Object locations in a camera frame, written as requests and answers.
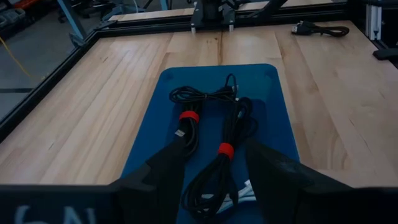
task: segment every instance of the yellow wire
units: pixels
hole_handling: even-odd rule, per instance
[[[12,54],[10,49],[8,48],[7,44],[5,43],[5,41],[1,37],[0,37],[0,41],[3,44],[4,48],[7,50],[8,54],[11,56],[11,58],[15,61],[15,63],[17,63],[18,66],[21,68],[21,70],[30,78],[31,75],[29,74],[29,72],[27,72],[27,70],[24,69],[24,67],[21,65],[21,63],[19,63],[19,61],[14,57],[14,55]]]

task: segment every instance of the wooden table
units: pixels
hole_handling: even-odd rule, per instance
[[[303,37],[283,25],[101,39],[0,145],[0,182],[108,184],[163,70],[269,63],[304,164],[355,187],[397,185],[398,71],[372,56],[351,22],[320,25],[351,31]]]

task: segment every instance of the cable tie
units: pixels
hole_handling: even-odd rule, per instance
[[[199,114],[197,114],[194,111],[184,111],[180,115],[180,120],[184,118],[192,118],[194,119],[197,123],[199,123]]]
[[[219,148],[218,148],[218,154],[226,154],[229,159],[232,161],[232,158],[234,157],[234,147],[229,144],[229,143],[221,143]]]

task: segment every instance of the black cable on table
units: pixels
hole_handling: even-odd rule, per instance
[[[229,74],[224,86],[214,93],[204,93],[190,86],[182,86],[170,92],[170,100],[182,104],[180,124],[175,134],[185,138],[186,159],[189,159],[198,149],[198,123],[203,102],[205,100],[235,101],[237,89],[235,76]]]
[[[205,167],[185,189],[181,205],[188,210],[193,218],[208,220],[214,217],[220,209],[225,197],[229,197],[234,205],[238,204],[238,188],[231,176],[231,161],[234,149],[246,138],[257,131],[258,123],[251,117],[252,102],[249,98],[240,98],[232,103],[233,109],[227,115],[223,125],[223,142],[218,149],[218,155]],[[208,194],[209,183],[216,183],[213,196],[202,198]]]
[[[292,33],[295,35],[328,34],[332,37],[344,37],[349,33],[349,28],[345,26],[321,27],[312,22],[302,21],[293,27]]]

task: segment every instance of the blue mat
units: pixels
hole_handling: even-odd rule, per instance
[[[189,85],[201,91],[213,92],[224,85],[229,73],[233,73],[237,79],[238,97],[246,96],[253,100],[252,116],[259,122],[255,138],[298,161],[299,155],[275,67],[259,64],[170,68],[160,75],[122,176],[137,169],[174,138],[181,106],[169,100],[171,90]],[[221,143],[223,118],[227,112],[225,109],[217,102],[206,102],[199,123],[200,146],[186,164],[183,189],[216,157]],[[232,173],[238,188],[243,188],[244,181],[248,180],[243,146],[236,149]],[[227,219],[227,223],[243,222],[263,223],[255,202],[240,205]],[[177,223],[196,221],[180,207]]]

